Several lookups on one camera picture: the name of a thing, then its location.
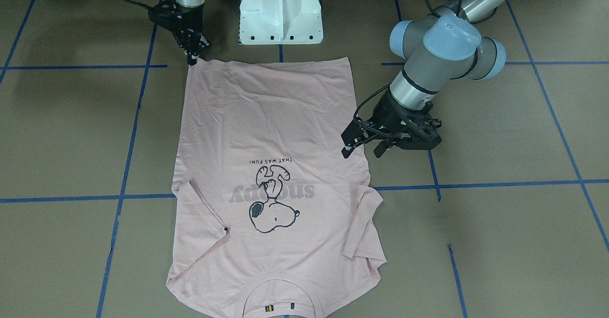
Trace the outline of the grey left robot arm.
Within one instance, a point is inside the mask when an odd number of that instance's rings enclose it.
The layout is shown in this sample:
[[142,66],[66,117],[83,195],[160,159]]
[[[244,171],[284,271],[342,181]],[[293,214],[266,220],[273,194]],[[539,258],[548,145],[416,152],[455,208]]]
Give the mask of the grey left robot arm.
[[379,141],[374,149],[378,158],[392,147],[437,147],[442,123],[430,115],[435,95],[450,80],[491,79],[505,65],[505,47],[475,27],[505,1],[448,0],[435,8],[427,1],[424,19],[400,21],[390,34],[390,49],[405,64],[392,83],[379,90],[382,97],[371,118],[354,113],[341,135],[344,158],[373,140]]

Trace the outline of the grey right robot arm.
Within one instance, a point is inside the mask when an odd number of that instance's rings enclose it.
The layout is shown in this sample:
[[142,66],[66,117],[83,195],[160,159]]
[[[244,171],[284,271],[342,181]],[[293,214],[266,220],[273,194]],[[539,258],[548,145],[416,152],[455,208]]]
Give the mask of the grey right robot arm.
[[198,56],[209,47],[204,36],[205,0],[171,0],[175,37],[183,49],[187,64],[194,66]]

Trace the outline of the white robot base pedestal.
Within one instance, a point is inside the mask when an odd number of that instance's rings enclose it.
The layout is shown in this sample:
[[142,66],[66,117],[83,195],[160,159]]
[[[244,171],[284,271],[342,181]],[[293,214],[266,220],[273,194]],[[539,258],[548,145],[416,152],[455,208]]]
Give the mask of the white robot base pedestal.
[[239,42],[243,45],[322,43],[320,0],[241,0]]

